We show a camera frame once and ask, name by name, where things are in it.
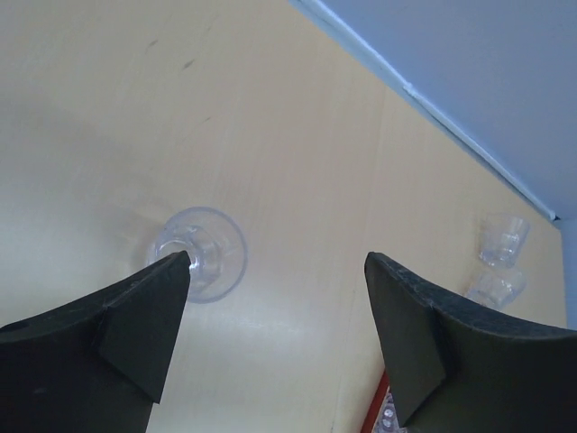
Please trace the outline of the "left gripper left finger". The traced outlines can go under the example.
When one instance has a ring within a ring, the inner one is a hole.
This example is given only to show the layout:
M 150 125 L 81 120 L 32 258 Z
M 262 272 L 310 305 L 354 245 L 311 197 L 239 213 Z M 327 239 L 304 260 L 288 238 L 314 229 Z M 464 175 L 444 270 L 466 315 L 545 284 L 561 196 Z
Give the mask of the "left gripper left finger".
M 134 275 L 1 329 L 3 432 L 144 432 L 160 403 L 190 260 Z

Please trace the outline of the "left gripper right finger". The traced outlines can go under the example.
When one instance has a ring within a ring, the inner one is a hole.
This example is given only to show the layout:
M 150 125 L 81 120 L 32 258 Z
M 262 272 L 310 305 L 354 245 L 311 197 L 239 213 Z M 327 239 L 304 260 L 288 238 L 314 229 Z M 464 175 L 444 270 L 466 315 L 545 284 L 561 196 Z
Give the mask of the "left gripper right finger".
M 574 331 L 484 307 L 383 253 L 364 274 L 402 428 L 575 431 Z

